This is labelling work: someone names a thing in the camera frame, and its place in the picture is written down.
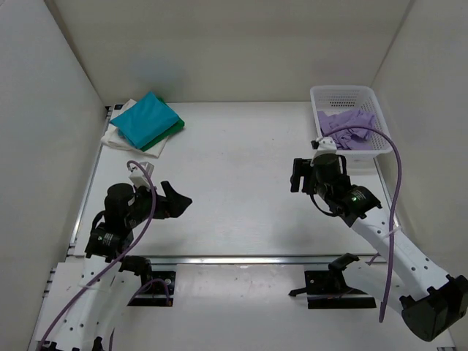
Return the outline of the purple t shirt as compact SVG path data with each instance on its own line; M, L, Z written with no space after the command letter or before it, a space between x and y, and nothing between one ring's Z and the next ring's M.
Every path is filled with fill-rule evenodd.
M345 151L372 150L371 137L375 128L376 116L364 110L348 110L343 113L327 115L317 112L321 132L332 137L337 148Z

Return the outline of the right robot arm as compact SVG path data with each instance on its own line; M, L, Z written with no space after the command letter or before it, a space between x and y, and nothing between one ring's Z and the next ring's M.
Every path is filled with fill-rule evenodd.
M350 287L367 293L398 312L419 339L433 341L467 314L467 278L451 276L400 228L390 229L381 202L366 187L352 184L346 165L345 157L336 154L296 158L290 190L324 200L328 215L371 244L396 278L388 282L375 267L343 254L328 266L328 286L337 293Z

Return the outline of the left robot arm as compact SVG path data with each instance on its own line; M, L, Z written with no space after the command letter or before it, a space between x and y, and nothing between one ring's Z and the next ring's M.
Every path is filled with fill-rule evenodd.
M78 291L54 318L38 350L107 350L120 313L153 283L149 259L129 254L136 244L133 230L154 219L181 216L192 199L169 182L156 188L125 183L107 190L104 209L95 217L85 248Z

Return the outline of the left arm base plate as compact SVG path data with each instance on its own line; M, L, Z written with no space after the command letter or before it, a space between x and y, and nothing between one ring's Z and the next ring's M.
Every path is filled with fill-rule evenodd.
M128 306L172 307L176 288L175 265L152 265L148 278L134 294Z

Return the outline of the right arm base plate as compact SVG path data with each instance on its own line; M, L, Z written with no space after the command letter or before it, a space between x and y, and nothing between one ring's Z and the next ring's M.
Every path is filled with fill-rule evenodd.
M305 286L291 290L288 295L291 298L305 295L308 309L375 309L373 297L348 286L344 280L344 269L358 261L356 255L346 253L326 268L308 268L304 271Z

